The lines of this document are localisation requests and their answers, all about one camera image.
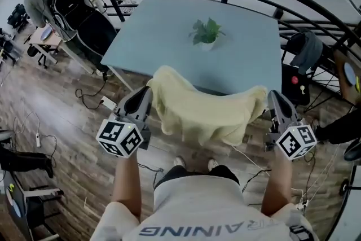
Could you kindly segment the black stool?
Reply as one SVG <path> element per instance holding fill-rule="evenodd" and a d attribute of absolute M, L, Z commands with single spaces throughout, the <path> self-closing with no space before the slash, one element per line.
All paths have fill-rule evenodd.
<path fill-rule="evenodd" d="M 45 215 L 45 203 L 60 201 L 64 191 L 59 188 L 50 188 L 48 185 L 30 187 L 25 192 L 26 218 L 28 226 L 32 229 L 43 225 L 49 218 L 58 216 L 60 211 Z"/>

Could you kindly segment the light wooden desk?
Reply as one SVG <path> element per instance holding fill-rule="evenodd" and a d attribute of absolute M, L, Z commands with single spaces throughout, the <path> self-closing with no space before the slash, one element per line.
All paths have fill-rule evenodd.
<path fill-rule="evenodd" d="M 33 45 L 38 51 L 40 51 L 44 56 L 46 56 L 50 62 L 56 64 L 58 61 L 49 53 L 46 52 L 42 45 L 49 45 L 53 49 L 62 49 L 68 56 L 70 56 L 77 64 L 79 64 L 87 73 L 93 74 L 94 70 L 90 67 L 82 58 L 80 58 L 76 53 L 70 50 L 63 40 L 57 36 L 54 32 L 51 32 L 50 35 L 42 40 L 42 35 L 45 31 L 51 30 L 49 25 L 46 25 L 44 28 L 37 28 L 29 39 L 29 44 Z"/>

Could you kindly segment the dark table white legs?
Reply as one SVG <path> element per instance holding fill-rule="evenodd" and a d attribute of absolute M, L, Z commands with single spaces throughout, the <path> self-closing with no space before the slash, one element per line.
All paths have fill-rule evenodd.
<path fill-rule="evenodd" d="M 28 191 L 29 189 L 23 188 L 20 180 L 18 179 L 16 174 L 13 172 L 5 172 L 3 182 L 4 182 L 4 187 L 5 187 L 5 196 L 6 196 L 6 190 L 8 190 L 8 185 L 11 183 L 13 183 L 15 185 L 14 191 L 11 192 L 11 195 L 12 195 L 12 198 L 17 202 L 17 204 L 20 208 L 22 217 L 19 218 L 16 215 L 14 209 L 12 208 L 12 206 L 10 206 L 10 204 L 7 200 L 7 196 L 6 196 L 6 205 L 7 205 L 8 212 L 9 212 L 13 222 L 15 223 L 17 228 L 20 230 L 20 232 L 24 236 L 25 240 L 26 241 L 62 241 L 60 235 L 58 233 L 54 232 L 53 229 L 51 227 L 49 227 L 49 225 L 46 223 L 46 221 L 43 225 L 40 225 L 40 226 L 45 227 L 45 229 L 47 229 L 49 231 L 50 236 L 44 237 L 40 240 L 36 240 L 33 235 L 33 231 L 37 227 L 31 229 L 28 226 L 27 218 L 26 218 L 25 192 Z"/>

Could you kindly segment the pale round plate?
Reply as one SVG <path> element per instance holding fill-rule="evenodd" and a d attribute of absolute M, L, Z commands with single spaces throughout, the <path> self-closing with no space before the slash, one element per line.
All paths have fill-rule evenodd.
<path fill-rule="evenodd" d="M 7 196 L 7 200 L 10 204 L 10 206 L 12 206 L 12 208 L 14 209 L 16 215 L 20 218 L 22 217 L 22 214 L 21 214 L 21 211 L 20 211 L 20 208 L 17 204 L 17 202 L 12 198 L 12 195 L 10 193 L 9 190 L 6 190 L 6 196 Z"/>

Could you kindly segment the blue-grey round plate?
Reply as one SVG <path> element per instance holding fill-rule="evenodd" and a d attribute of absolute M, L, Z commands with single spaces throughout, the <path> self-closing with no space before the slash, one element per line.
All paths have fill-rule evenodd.
<path fill-rule="evenodd" d="M 41 41 L 45 42 L 49 37 L 52 36 L 52 34 L 53 34 L 53 29 L 50 26 L 46 27 L 41 34 L 41 38 L 40 38 Z"/>

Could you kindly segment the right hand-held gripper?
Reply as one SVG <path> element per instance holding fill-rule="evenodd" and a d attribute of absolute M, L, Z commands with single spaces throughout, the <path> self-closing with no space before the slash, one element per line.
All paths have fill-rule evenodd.
<path fill-rule="evenodd" d="M 293 103 L 282 93 L 271 90 L 267 100 L 272 127 L 265 136 L 265 150 L 278 147 L 288 160 L 303 157 L 317 144 L 312 127 L 297 122 L 298 114 Z"/>

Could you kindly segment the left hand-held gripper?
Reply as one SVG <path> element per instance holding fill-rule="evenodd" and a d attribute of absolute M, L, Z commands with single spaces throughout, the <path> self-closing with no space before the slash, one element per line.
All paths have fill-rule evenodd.
<path fill-rule="evenodd" d="M 102 121 L 96 140 L 108 154 L 128 159 L 139 148 L 148 150 L 151 131 L 146 119 L 152 96 L 149 86 L 140 87 L 121 99 L 115 109 L 118 117 Z"/>

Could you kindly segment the potted green plant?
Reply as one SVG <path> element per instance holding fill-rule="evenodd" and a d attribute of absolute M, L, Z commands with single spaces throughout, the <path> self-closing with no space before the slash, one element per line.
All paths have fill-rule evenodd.
<path fill-rule="evenodd" d="M 198 19 L 192 29 L 193 31 L 189 34 L 189 37 L 192 38 L 193 45 L 198 46 L 203 51 L 210 51 L 219 36 L 226 36 L 226 34 L 221 31 L 221 26 L 210 17 L 206 23 Z"/>

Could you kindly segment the person's left forearm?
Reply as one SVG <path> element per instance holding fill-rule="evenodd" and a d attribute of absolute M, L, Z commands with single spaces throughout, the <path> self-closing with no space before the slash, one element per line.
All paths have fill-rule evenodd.
<path fill-rule="evenodd" d="M 118 159 L 111 201 L 123 204 L 138 221 L 140 220 L 142 196 L 136 153 L 128 159 Z"/>

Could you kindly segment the person's right forearm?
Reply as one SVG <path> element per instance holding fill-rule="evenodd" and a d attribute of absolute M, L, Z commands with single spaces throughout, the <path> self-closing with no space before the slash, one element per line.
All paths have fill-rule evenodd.
<path fill-rule="evenodd" d="M 263 196 L 261 212 L 272 216 L 292 200 L 292 162 L 283 152 L 274 148 L 274 159 Z"/>

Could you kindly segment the black office chair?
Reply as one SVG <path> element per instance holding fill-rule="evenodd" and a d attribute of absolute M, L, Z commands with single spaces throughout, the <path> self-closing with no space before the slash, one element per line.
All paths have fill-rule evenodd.
<path fill-rule="evenodd" d="M 40 45 L 40 48 L 44 49 L 46 53 L 54 52 L 58 53 L 59 50 L 56 48 L 51 47 L 50 45 Z M 29 45 L 29 48 L 27 49 L 27 54 L 33 58 L 37 54 L 40 54 L 40 57 L 38 58 L 38 65 L 43 66 L 44 69 L 47 69 L 46 60 L 47 57 L 42 52 L 40 52 L 33 44 Z"/>

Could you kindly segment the person's black shorts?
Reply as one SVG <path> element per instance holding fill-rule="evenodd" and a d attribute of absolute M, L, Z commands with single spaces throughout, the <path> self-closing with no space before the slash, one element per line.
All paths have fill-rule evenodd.
<path fill-rule="evenodd" d="M 162 183 L 182 178 L 182 177 L 189 177 L 189 176 L 213 176 L 213 177 L 221 177 L 226 179 L 231 179 L 235 181 L 238 185 L 240 184 L 238 178 L 231 172 L 228 167 L 225 165 L 218 165 L 211 169 L 208 173 L 200 173 L 200 172 L 189 172 L 186 168 L 184 168 L 181 165 L 176 165 L 172 167 L 165 175 L 164 177 L 154 186 L 154 189 L 156 189 L 159 185 Z"/>

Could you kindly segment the person's white t-shirt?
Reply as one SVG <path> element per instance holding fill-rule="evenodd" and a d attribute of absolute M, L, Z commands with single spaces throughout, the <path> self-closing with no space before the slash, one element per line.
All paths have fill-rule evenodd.
<path fill-rule="evenodd" d="M 166 181 L 154 213 L 139 222 L 119 202 L 107 205 L 90 241 L 319 241 L 289 203 L 267 217 L 244 203 L 240 186 L 215 176 Z"/>

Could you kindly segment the light blue table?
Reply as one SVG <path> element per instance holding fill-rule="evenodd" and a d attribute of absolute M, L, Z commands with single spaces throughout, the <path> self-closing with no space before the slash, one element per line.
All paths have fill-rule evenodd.
<path fill-rule="evenodd" d="M 206 51 L 192 43 L 196 21 L 213 19 L 221 35 Z M 281 89 L 276 20 L 210 0 L 143 0 L 123 23 L 104 65 L 153 75 L 168 65 L 196 87 L 226 95 L 256 85 Z"/>

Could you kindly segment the pale yellow clothes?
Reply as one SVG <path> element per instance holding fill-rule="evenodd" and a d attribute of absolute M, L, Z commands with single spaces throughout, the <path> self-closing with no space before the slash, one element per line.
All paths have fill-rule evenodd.
<path fill-rule="evenodd" d="M 267 107 L 267 89 L 254 86 L 231 95 L 217 96 L 197 90 L 172 67 L 163 65 L 147 82 L 152 107 L 165 135 L 180 134 L 183 141 L 200 145 L 221 141 L 230 146 L 242 143 L 248 124 Z"/>

